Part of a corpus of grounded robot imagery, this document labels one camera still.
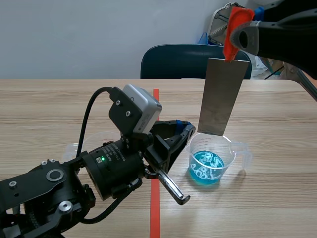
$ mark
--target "plastic measuring cup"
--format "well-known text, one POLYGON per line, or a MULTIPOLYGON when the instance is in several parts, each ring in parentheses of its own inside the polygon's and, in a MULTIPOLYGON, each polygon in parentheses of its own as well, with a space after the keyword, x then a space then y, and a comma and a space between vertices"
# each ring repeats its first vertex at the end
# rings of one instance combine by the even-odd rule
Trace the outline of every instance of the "plastic measuring cup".
MULTIPOLYGON (((89 136, 84 140, 82 151, 87 150, 88 152, 96 149, 99 146, 102 146, 103 143, 110 141, 117 141, 120 139, 119 133, 113 133, 109 131, 98 132, 89 136)), ((77 153, 78 143, 68 144, 66 146, 66 151, 63 154, 63 161, 67 162, 72 159, 75 159, 77 153)))
POLYGON ((253 158, 248 144, 231 142, 225 136, 197 134, 186 148, 189 153, 189 172, 200 184, 220 181, 237 156, 242 156, 242 168, 247 169, 253 158))

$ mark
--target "robotic arm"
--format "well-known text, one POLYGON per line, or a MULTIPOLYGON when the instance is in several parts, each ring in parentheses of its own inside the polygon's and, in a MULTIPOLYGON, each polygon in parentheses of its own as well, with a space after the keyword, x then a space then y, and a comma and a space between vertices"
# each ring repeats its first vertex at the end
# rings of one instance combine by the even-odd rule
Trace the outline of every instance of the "robotic arm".
POLYGON ((290 63, 317 79, 317 1, 280 0, 255 11, 231 43, 251 54, 290 63))
POLYGON ((190 196, 185 197, 167 173, 195 128, 184 121, 156 121, 161 110, 150 94, 132 85, 123 91, 116 87, 97 90, 85 112, 75 159, 65 163, 44 160, 28 173, 0 182, 0 238, 63 237, 62 232, 79 222, 97 223, 139 188, 143 177, 158 178, 178 204, 185 204, 190 196), (121 139, 81 152, 90 109, 105 91, 114 101, 109 117, 121 139), (102 200, 115 199, 92 219, 85 216, 94 207, 95 196, 87 184, 81 184, 77 176, 81 168, 87 169, 102 200), (22 204, 25 214, 20 213, 22 204))

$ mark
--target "measuring cup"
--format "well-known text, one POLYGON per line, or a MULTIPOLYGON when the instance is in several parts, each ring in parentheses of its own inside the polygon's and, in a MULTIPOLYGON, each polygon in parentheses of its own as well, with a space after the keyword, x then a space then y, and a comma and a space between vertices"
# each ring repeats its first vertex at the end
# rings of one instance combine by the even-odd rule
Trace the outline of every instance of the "measuring cup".
POLYGON ((200 184, 214 184, 220 181, 237 156, 242 157, 242 168, 247 169, 253 158, 248 144, 231 142, 225 136, 197 134, 190 141, 189 172, 200 184))

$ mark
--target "blue chair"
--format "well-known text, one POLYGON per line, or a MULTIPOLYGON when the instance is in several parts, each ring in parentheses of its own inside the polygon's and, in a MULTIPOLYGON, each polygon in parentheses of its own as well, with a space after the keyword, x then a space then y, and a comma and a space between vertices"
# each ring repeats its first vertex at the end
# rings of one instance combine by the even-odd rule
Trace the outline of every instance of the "blue chair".
MULTIPOLYGON (((143 56, 141 79, 206 78, 208 58, 224 59, 222 46, 175 44, 150 48, 143 56)), ((249 62, 245 79, 251 78, 248 55, 239 51, 236 60, 249 62)))

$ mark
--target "black cable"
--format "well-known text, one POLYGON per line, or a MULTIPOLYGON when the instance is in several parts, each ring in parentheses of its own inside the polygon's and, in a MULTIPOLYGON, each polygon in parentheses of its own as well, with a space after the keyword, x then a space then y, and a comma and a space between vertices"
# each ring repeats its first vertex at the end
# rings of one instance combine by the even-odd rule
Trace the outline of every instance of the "black cable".
POLYGON ((98 89, 96 92, 94 92, 94 94, 91 96, 86 111, 85 111, 85 115, 84 115, 84 119, 83 119, 83 124, 81 126, 81 131, 80 131, 80 136, 79 136, 79 142, 78 142, 78 148, 77 148, 77 154, 76 157, 79 156, 82 148, 83 148, 83 142, 84 142, 84 136, 85 136, 85 131, 86 131, 86 126, 87 126, 87 121, 88 121, 88 116, 91 110, 91 107, 93 106, 93 103, 95 101, 95 99, 103 92, 108 92, 111 93, 112 91, 112 87, 103 87, 98 89))
POLYGON ((275 75, 277 72, 279 72, 280 70, 284 69, 284 66, 282 66, 281 68, 279 68, 277 71, 275 71, 273 74, 271 74, 269 77, 265 78, 264 80, 267 80, 269 78, 271 78, 273 75, 275 75))
POLYGON ((131 186, 121 197, 117 198, 107 209, 105 209, 102 213, 100 213, 98 216, 91 218, 91 219, 83 219, 80 221, 83 224, 94 224, 97 222, 102 221, 104 218, 110 215, 111 212, 114 211, 115 208, 127 197, 132 193, 134 190, 139 188, 142 185, 142 180, 139 179, 139 181, 131 186))

